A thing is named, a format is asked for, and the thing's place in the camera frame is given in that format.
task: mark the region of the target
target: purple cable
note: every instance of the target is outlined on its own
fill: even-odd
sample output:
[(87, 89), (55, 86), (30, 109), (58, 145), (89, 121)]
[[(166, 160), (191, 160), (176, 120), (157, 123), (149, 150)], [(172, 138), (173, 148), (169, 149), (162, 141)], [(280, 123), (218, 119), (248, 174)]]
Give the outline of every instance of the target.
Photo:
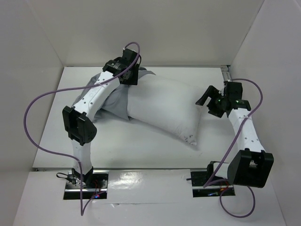
[[(248, 81), (248, 82), (252, 83), (254, 86), (256, 86), (257, 89), (259, 90), (259, 93), (260, 93), (260, 101), (259, 101), (258, 105), (257, 105), (257, 106), (256, 106), (256, 107), (248, 114), (248, 117), (250, 117), (250, 116), (251, 116), (251, 115), (252, 115), (252, 114), (260, 107), (260, 105), (262, 104), (262, 100), (263, 100), (263, 93), (262, 93), (262, 90), (261, 90), (260, 87), (259, 87), (255, 82), (253, 82), (252, 80), (249, 80), (249, 79), (232, 79), (232, 81), (236, 81), (236, 80)], [(248, 119), (248, 118), (244, 118), (244, 120), (241, 122), (241, 124), (240, 124), (240, 126), (239, 126), (239, 129), (238, 129), (238, 132), (237, 132), (236, 136), (234, 137), (234, 139), (233, 139), (233, 141), (232, 141), (230, 147), (228, 148), (226, 154), (224, 155), (224, 157), (222, 158), (222, 160), (220, 161), (220, 163), (219, 163), (218, 166), (216, 167), (216, 169), (215, 169), (215, 171), (213, 172), (213, 174), (211, 175), (211, 177), (210, 177), (210, 178), (208, 179), (208, 181), (204, 184), (204, 186), (203, 186), (204, 188), (207, 187), (207, 186), (209, 186), (209, 185), (211, 185), (211, 184), (215, 184), (216, 182), (220, 181), (220, 180), (215, 180), (215, 181), (212, 181), (212, 180), (213, 180), (213, 178), (215, 177), (217, 171), (218, 171), (218, 170), (220, 169), (220, 167), (222, 166), (222, 164), (225, 162), (226, 158), (228, 157), (228, 155), (229, 155), (230, 151), (232, 150), (234, 144), (236, 143), (236, 141), (237, 141), (237, 139), (238, 139), (238, 137), (239, 137), (239, 135), (240, 135), (241, 129), (242, 129), (242, 127), (243, 127), (243, 125), (244, 125), (244, 123), (246, 122), (247, 119)], [(252, 197), (253, 197), (253, 207), (252, 207), (252, 210), (251, 210), (248, 214), (243, 215), (243, 216), (236, 216), (236, 215), (233, 215), (233, 214), (229, 213), (229, 212), (225, 209), (224, 205), (222, 204), (222, 194), (226, 191), (226, 190), (224, 190), (224, 191), (221, 193), (221, 195), (220, 195), (220, 203), (221, 203), (221, 206), (222, 206), (222, 208), (225, 210), (226, 213), (228, 213), (229, 215), (231, 215), (231, 216), (233, 216), (233, 217), (235, 217), (235, 218), (246, 218), (246, 217), (250, 216), (250, 215), (253, 213), (253, 211), (254, 211), (254, 209), (255, 209), (255, 195), (254, 195), (254, 192), (252, 191), (252, 189), (251, 189), (249, 186), (247, 186), (247, 188), (250, 189), (250, 191), (251, 191), (251, 193), (252, 193)]]
[(118, 75), (116, 75), (115, 77), (113, 78), (110, 78), (106, 81), (103, 81), (99, 84), (96, 84), (96, 85), (91, 85), (91, 86), (82, 86), (82, 87), (73, 87), (73, 88), (65, 88), (65, 89), (58, 89), (58, 90), (54, 90), (54, 91), (50, 91), (50, 92), (47, 92), (47, 93), (44, 93), (44, 94), (41, 94), (40, 96), (34, 98), (28, 105), (28, 107), (26, 108), (26, 111), (24, 113), (24, 118), (23, 118), (23, 126), (24, 126), (24, 131), (25, 131), (25, 134), (27, 135), (28, 139), (32, 142), (33, 145), (35, 145), (38, 149), (44, 151), (44, 152), (47, 152), (47, 153), (50, 153), (50, 154), (56, 154), (56, 155), (61, 155), (61, 156), (66, 156), (66, 157), (69, 157), (69, 158), (72, 158), (72, 159), (75, 159), (78, 163), (79, 163), (79, 170), (80, 170), (80, 193), (79, 193), (79, 196), (80, 196), (80, 214), (81, 216), (84, 215), (84, 211), (85, 211), (85, 208), (86, 206), (88, 205), (88, 203), (94, 199), (94, 197), (98, 194), (101, 194), (103, 192), (100, 192), (100, 193), (97, 193), (95, 195), (93, 195), (89, 201), (85, 204), (85, 206), (83, 207), (83, 186), (82, 186), (82, 181), (83, 181), (83, 173), (82, 173), (82, 166), (81, 166), (81, 162), (78, 158), (76, 158), (75, 156), (73, 155), (69, 155), (69, 154), (64, 154), (64, 153), (58, 153), (58, 152), (53, 152), (53, 151), (50, 151), (48, 149), (45, 149), (43, 147), (41, 147), (40, 145), (38, 145), (33, 139), (32, 137), (30, 136), (29, 132), (28, 132), (28, 129), (27, 129), (27, 124), (26, 124), (26, 121), (27, 121), (27, 115), (28, 115), (28, 112), (30, 110), (30, 108), (32, 107), (32, 105), (40, 98), (44, 97), (44, 96), (47, 96), (49, 94), (53, 94), (53, 93), (59, 93), (59, 92), (64, 92), (64, 91), (70, 91), (70, 90), (78, 90), (78, 89), (89, 89), (89, 88), (94, 88), (94, 87), (97, 87), (97, 86), (101, 86), (105, 83), (108, 83), (110, 81), (112, 81), (113, 79), (116, 79), (118, 77), (120, 77), (121, 75), (123, 75), (124, 73), (126, 73), (132, 66), (134, 66), (134, 64), (136, 64), (138, 58), (139, 58), (139, 55), (140, 55), (140, 46), (137, 42), (133, 41), (133, 42), (130, 42), (129, 44), (127, 44), (125, 46), (125, 48), (127, 48), (129, 45), (132, 45), (132, 44), (135, 44), (138, 48), (138, 51), (137, 51), (137, 56), (135, 57), (134, 61), (129, 65), (128, 68), (126, 68), (124, 71), (122, 71), (121, 73), (119, 73)]

